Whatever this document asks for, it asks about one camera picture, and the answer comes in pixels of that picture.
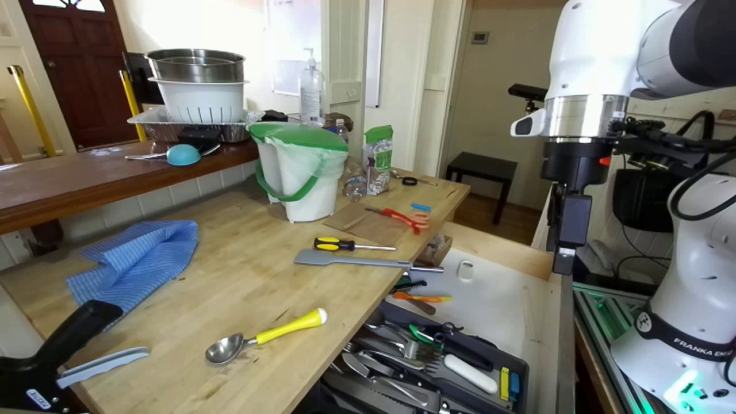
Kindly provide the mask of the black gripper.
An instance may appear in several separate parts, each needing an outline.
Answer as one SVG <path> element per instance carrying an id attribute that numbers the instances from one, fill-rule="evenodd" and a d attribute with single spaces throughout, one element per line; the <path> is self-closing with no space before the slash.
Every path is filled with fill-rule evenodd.
<path id="1" fill-rule="evenodd" d="M 572 273 L 578 249 L 587 244 L 594 199 L 584 188 L 607 180 L 609 161 L 609 144 L 545 144 L 544 177 L 553 182 L 548 245 L 554 251 L 554 270 L 562 275 Z"/>

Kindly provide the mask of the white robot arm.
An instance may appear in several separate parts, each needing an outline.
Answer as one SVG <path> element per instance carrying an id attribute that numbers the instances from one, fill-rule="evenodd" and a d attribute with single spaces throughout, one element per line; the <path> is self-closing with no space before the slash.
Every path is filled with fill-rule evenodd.
<path id="1" fill-rule="evenodd" d="M 553 182 L 548 245 L 571 275 L 587 244 L 589 183 L 607 180 L 631 98 L 671 98 L 736 84 L 736 0 L 567 0 L 544 105 L 511 124 L 544 138 Z"/>

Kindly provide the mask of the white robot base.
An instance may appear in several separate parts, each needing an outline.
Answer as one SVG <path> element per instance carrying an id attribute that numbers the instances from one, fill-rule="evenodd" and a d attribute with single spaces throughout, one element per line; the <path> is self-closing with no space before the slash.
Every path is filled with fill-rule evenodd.
<path id="1" fill-rule="evenodd" d="M 736 414 L 736 180 L 705 174 L 670 197 L 670 269 L 613 342 L 617 368 L 675 414 Z"/>

